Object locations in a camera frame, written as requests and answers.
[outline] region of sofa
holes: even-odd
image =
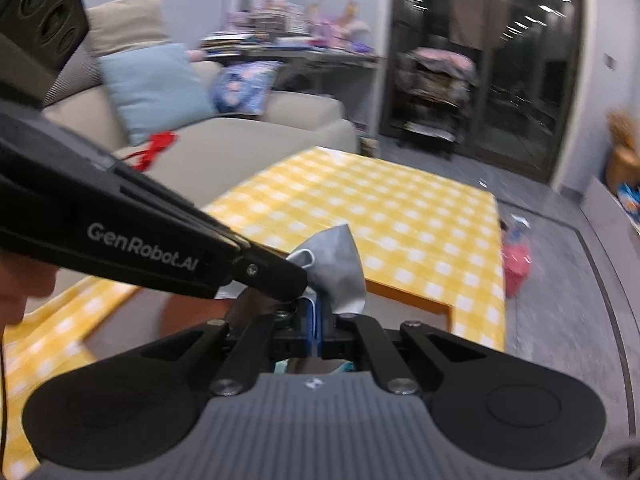
[[[212,61],[192,66],[207,89],[221,69]],[[127,134],[102,85],[50,104],[44,115],[121,158],[140,150],[127,145]],[[148,174],[204,206],[257,171],[306,148],[356,152],[356,129],[343,116],[342,104],[334,99],[272,92],[259,121],[214,118],[176,130],[179,140]]]

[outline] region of screw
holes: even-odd
[[[392,394],[396,395],[411,395],[418,391],[418,383],[406,377],[391,379],[386,387]]]
[[[211,385],[211,391],[219,396],[230,397],[242,391],[242,384],[233,379],[218,379]]]

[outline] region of gray cloth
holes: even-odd
[[[304,297],[315,303],[317,293],[321,293],[336,314],[362,313],[367,287],[360,255],[347,224],[313,235],[288,259],[306,269],[309,287]],[[236,294],[238,299],[225,316],[233,330],[242,330],[260,314],[280,309],[278,301],[236,282],[222,287],[216,297],[232,298]]]
[[[358,248],[347,224],[313,235],[291,253],[290,259],[306,269],[310,288],[322,294],[333,312],[362,313],[367,286]]]

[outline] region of floor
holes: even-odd
[[[545,144],[494,126],[485,127],[480,146],[486,150],[505,156],[512,156],[529,164],[536,164],[543,160],[543,155],[546,152]]]
[[[462,156],[450,161],[381,140],[381,158],[487,189],[501,215],[532,225],[532,273],[507,306],[507,352],[579,378],[607,411],[597,460],[635,434],[640,332],[620,281],[573,200],[544,184]]]

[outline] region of glass sliding door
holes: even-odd
[[[573,91],[580,0],[500,1],[504,7],[492,14],[500,39],[492,46],[486,102],[468,148],[547,180]]]
[[[394,1],[384,135],[401,137],[414,122],[464,141],[473,123],[488,18],[488,0]],[[459,56],[440,63],[449,54]],[[462,78],[454,73],[458,62],[468,63]],[[460,92],[449,91],[455,85]]]
[[[444,120],[459,153],[547,181],[574,91],[580,6],[581,0],[394,0],[380,132],[402,137],[408,121]],[[467,60],[474,75],[453,73],[432,63],[433,56]],[[455,85],[463,97],[437,102],[438,92]]]

